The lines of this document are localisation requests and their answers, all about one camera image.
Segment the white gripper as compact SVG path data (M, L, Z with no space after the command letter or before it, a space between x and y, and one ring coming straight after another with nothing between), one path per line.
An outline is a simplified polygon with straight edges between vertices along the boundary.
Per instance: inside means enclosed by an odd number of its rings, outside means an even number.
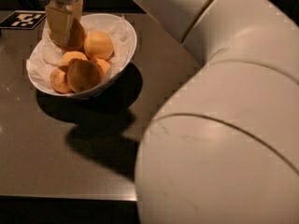
M51 0L45 7L51 40L60 47L66 47L74 17L80 21L83 0Z

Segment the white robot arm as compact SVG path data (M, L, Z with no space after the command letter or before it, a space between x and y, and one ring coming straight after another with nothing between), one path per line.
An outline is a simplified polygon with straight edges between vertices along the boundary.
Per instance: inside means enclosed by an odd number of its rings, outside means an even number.
M141 224L299 224L299 35L268 0L134 0L199 62L135 163Z

